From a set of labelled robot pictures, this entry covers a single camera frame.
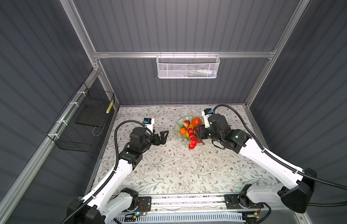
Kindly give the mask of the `fake yellow banana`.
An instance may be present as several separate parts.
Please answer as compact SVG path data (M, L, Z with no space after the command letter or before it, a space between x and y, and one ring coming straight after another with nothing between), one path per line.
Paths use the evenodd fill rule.
M190 124L187 128L187 132L186 132L186 137L189 139L189 135L193 133L194 130L194 126L192 124Z

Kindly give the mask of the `small fake orange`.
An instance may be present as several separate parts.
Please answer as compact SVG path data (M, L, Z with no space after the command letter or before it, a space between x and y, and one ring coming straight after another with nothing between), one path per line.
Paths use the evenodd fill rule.
M180 129L180 134L182 134L182 135L186 135L186 133L187 133L187 129L186 128L181 128Z

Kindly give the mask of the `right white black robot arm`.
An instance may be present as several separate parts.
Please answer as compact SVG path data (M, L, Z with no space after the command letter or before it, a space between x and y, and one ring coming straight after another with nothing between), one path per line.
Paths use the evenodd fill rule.
M204 122L195 128L198 137L210 139L219 149L229 149L255 162L272 174L278 186L254 186L246 184L238 195L243 208L254 203L282 204L296 213L305 213L314 192L314 183L299 175L297 167L266 148L261 149L251 134L231 129L226 118L214 114L211 109L202 111Z

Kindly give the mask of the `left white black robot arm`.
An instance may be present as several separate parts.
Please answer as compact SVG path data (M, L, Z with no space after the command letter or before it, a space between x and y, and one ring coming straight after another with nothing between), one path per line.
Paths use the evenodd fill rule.
M125 210L134 211L139 203L137 191L125 188L116 192L120 184L131 174L151 146L165 145L168 131L159 134L147 127L136 127L130 141L118 153L114 167L101 182L81 200L73 200L67 209L63 224L108 224Z

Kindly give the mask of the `green scalloped fruit bowl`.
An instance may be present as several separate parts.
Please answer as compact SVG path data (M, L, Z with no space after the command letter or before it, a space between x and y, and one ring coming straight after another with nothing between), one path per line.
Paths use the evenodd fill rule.
M190 125L186 126L183 125L185 121L189 121ZM183 129L189 129L192 128L194 130L193 134L196 134L198 137L198 122L201 122L201 125L205 126L203 119L196 117L196 116L185 116L182 117L180 120L177 121L175 126L175 131L177 132L177 135L180 139L185 139L189 141L189 134L187 132L184 132Z

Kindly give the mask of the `yellow marker in basket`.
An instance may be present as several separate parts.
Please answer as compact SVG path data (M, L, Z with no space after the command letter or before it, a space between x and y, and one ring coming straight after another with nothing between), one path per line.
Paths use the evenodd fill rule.
M113 104L114 104L114 101L111 101L110 104L109 104L109 106L107 107L106 114L109 114L109 113L110 113L110 111L111 111L111 109L112 109L112 107L113 107Z

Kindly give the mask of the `black pad in basket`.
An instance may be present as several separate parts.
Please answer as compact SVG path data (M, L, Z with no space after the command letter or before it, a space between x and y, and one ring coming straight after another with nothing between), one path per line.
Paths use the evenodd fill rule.
M96 105L86 105L75 120L76 124L90 127L102 127L105 124L107 108Z

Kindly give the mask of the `markers in white basket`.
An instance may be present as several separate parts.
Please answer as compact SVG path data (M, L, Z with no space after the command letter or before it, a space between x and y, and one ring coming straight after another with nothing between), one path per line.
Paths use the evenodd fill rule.
M196 70L196 71L189 71L188 77L193 78L216 78L216 71L214 70Z

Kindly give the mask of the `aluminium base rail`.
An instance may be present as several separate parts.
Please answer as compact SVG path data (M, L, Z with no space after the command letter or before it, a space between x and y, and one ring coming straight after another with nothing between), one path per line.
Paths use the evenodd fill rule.
M88 206L75 224L308 224L305 215L279 203L243 208L237 194L184 194L132 197L120 193L102 208Z

